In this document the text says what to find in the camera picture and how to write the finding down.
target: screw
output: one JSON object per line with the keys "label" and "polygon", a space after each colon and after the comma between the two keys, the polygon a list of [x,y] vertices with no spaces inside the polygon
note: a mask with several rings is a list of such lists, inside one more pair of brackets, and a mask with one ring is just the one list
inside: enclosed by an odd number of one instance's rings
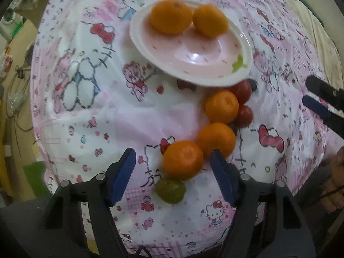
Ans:
{"label": "screw", "polygon": [[66,186],[68,186],[69,185],[69,180],[62,180],[61,181],[61,186],[62,187],[66,187]]}
{"label": "screw", "polygon": [[251,177],[248,174],[242,174],[242,175],[240,175],[240,178],[244,181],[248,181],[248,180],[250,180]]}
{"label": "screw", "polygon": [[286,183],[282,180],[277,180],[276,181],[276,185],[279,186],[279,187],[284,187],[286,185]]}
{"label": "screw", "polygon": [[105,178],[104,174],[97,174],[96,175],[96,180],[103,180]]}

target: hello kitty print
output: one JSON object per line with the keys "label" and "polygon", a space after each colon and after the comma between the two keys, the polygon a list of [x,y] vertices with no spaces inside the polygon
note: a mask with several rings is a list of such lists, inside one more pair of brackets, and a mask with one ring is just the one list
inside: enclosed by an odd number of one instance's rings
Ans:
{"label": "hello kitty print", "polygon": [[[185,182],[178,205],[163,202],[155,184],[162,157],[209,124],[208,92],[177,80],[144,59],[129,37],[132,16],[156,0],[50,0],[32,61],[34,132],[53,193],[105,172],[127,147],[137,162],[123,198],[111,208],[129,253],[145,245],[153,257],[181,258],[219,246],[235,209],[226,203],[209,163]],[[284,0],[193,0],[219,7],[250,42],[250,78],[258,89],[247,102],[253,122],[240,129],[227,161],[257,181],[283,180],[295,194],[336,140],[302,105],[308,75],[325,79],[316,51]],[[93,239],[87,203],[85,234]],[[257,222],[264,214],[257,210]]]}

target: plate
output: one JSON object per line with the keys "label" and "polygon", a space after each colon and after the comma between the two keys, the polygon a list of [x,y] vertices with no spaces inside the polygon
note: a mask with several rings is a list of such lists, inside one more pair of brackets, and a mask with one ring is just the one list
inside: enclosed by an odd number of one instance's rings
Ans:
{"label": "plate", "polygon": [[[201,5],[180,1],[192,10]],[[150,12],[158,2],[140,9],[130,21],[130,38],[144,58],[165,73],[200,86],[232,86],[248,77],[251,46],[230,19],[229,31],[213,39],[197,33],[193,25],[180,35],[165,35],[155,31],[149,22]]]}

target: cable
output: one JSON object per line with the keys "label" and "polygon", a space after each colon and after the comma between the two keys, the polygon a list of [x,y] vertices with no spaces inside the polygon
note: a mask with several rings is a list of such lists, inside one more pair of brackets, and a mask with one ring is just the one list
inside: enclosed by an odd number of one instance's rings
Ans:
{"label": "cable", "polygon": [[148,249],[147,249],[145,246],[143,246],[143,245],[140,245],[140,247],[138,248],[138,250],[135,252],[134,257],[135,257],[135,258],[136,258],[136,257],[140,257],[141,251],[146,252],[146,254],[148,255],[149,258],[153,258],[152,255],[149,253]]}
{"label": "cable", "polygon": [[[33,126],[28,128],[28,129],[23,129],[22,127],[20,127],[20,125],[18,124],[18,121],[16,119],[16,116],[18,118],[19,116],[19,113],[20,113],[20,105],[18,107],[17,110],[13,111],[13,114],[12,115],[9,115],[8,114],[8,110],[7,110],[7,101],[8,101],[8,95],[10,94],[10,92],[12,91],[12,88],[13,88],[13,85],[14,85],[14,81],[15,81],[15,78],[17,77],[19,80],[18,80],[18,84],[15,88],[15,91],[14,93],[16,94],[17,91],[18,91],[18,88],[19,88],[19,84],[21,82],[20,79],[24,79],[25,78],[25,71],[31,71],[31,69],[27,69],[27,68],[19,68],[18,65],[16,65],[15,67],[15,75],[13,76],[13,78],[11,79],[11,82],[10,82],[10,85],[9,85],[9,88],[7,90],[7,93],[6,93],[6,98],[5,98],[5,110],[6,110],[6,115],[9,119],[13,118],[13,121],[14,121],[14,135],[15,135],[15,141],[17,143],[17,147],[18,147],[18,152],[19,152],[19,156],[22,157],[21,155],[21,152],[20,152],[20,148],[19,148],[19,142],[18,142],[18,135],[17,135],[17,127],[19,128],[19,130],[21,130],[22,132],[29,132],[33,129]],[[24,96],[24,94],[27,92],[27,89],[28,89],[28,86],[29,86],[29,81],[30,81],[30,74],[29,74],[29,77],[28,79],[26,80],[24,86],[23,86],[23,89],[22,89],[22,92],[21,92],[21,96]]]}
{"label": "cable", "polygon": [[315,199],[314,201],[310,202],[309,204],[306,204],[302,207],[302,209],[306,209],[306,208],[310,208],[311,206],[314,206],[315,204],[317,204],[321,199],[327,197],[327,196],[331,196],[332,194],[334,193],[337,193],[338,191],[344,189],[344,185],[338,187],[337,189],[335,190],[332,190],[324,195],[321,195],[319,198]]}

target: mandarin orange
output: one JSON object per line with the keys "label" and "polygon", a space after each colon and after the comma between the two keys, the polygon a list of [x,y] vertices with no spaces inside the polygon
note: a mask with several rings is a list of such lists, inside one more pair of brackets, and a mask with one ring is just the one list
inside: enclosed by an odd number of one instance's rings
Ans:
{"label": "mandarin orange", "polygon": [[205,101],[204,111],[210,119],[210,122],[228,124],[237,117],[239,103],[232,92],[229,90],[221,90],[211,95]]}
{"label": "mandarin orange", "polygon": [[172,143],[164,153],[163,167],[168,177],[175,180],[188,180],[203,168],[203,152],[191,141]]}
{"label": "mandarin orange", "polygon": [[233,130],[226,124],[218,122],[203,127],[197,137],[197,144],[207,158],[215,149],[218,149],[227,158],[233,152],[235,142]]}
{"label": "mandarin orange", "polygon": [[163,0],[153,7],[150,22],[155,30],[164,34],[181,34],[191,24],[192,9],[179,0]]}
{"label": "mandarin orange", "polygon": [[226,33],[229,29],[228,18],[212,4],[200,5],[195,9],[192,22],[200,34],[209,38]]}

